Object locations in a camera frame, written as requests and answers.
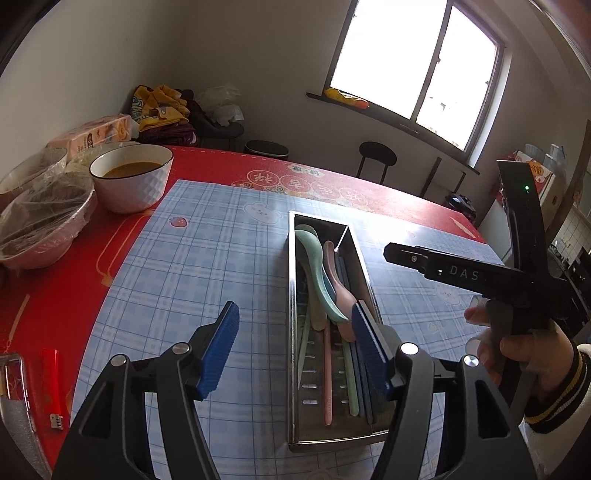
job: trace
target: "striped cuff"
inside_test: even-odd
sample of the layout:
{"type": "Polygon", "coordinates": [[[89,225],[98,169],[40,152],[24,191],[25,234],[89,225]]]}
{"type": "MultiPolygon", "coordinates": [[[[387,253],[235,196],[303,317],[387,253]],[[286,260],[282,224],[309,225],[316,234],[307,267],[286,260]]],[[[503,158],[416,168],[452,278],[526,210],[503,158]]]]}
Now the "striped cuff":
{"type": "Polygon", "coordinates": [[[543,402],[530,398],[525,421],[534,432],[549,433],[562,425],[583,401],[591,380],[591,359],[573,345],[573,363],[556,392],[543,402]]]}

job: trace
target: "pink chopstick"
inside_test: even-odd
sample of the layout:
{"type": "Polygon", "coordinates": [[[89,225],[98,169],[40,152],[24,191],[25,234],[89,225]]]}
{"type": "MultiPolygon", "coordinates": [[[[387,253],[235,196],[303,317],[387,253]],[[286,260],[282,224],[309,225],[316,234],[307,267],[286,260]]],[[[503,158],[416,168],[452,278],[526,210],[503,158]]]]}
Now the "pink chopstick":
{"type": "Polygon", "coordinates": [[[330,348],[330,322],[324,329],[324,424],[332,423],[332,353],[330,348]]]}

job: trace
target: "cardboard box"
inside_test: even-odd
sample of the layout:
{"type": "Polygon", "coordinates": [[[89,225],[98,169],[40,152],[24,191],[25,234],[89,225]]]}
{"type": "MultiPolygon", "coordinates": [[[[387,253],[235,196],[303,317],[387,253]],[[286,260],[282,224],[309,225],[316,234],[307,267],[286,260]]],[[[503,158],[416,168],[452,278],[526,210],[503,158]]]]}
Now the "cardboard box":
{"type": "Polygon", "coordinates": [[[79,152],[97,145],[131,140],[131,122],[129,115],[104,116],[54,138],[47,146],[66,148],[70,161],[79,152]]]}

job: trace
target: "red tablecloth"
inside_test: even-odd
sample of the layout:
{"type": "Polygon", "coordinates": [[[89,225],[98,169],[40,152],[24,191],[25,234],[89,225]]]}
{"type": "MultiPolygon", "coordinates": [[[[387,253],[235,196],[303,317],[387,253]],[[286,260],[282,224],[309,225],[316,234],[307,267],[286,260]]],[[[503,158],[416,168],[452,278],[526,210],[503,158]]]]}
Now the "red tablecloth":
{"type": "MultiPolygon", "coordinates": [[[[347,204],[483,242],[460,213],[368,181],[253,155],[197,148],[172,150],[174,162],[167,190],[178,179],[267,190],[347,204]]],[[[66,431],[52,430],[44,414],[43,402],[48,399],[41,378],[41,349],[60,352],[61,401],[64,411],[69,411],[96,316],[153,208],[122,216],[99,205],[61,260],[42,270],[12,272],[0,287],[0,352],[18,352],[25,360],[34,419],[52,465],[66,431]]],[[[64,423],[70,423],[67,415],[64,423]]]]}

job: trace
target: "jacket sleeve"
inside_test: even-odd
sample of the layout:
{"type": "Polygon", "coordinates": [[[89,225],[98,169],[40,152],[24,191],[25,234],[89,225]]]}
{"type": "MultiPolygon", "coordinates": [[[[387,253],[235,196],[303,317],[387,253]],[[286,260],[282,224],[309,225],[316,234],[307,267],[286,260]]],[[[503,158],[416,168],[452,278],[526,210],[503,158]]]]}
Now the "jacket sleeve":
{"type": "Polygon", "coordinates": [[[565,478],[574,480],[579,478],[574,476],[574,471],[591,470],[591,456],[569,455],[571,450],[574,452],[582,446],[578,444],[591,432],[590,380],[591,345],[579,345],[574,348],[569,374],[556,393],[543,403],[535,400],[528,403],[525,434],[540,478],[562,478],[562,472],[566,471],[570,473],[565,478]]]}

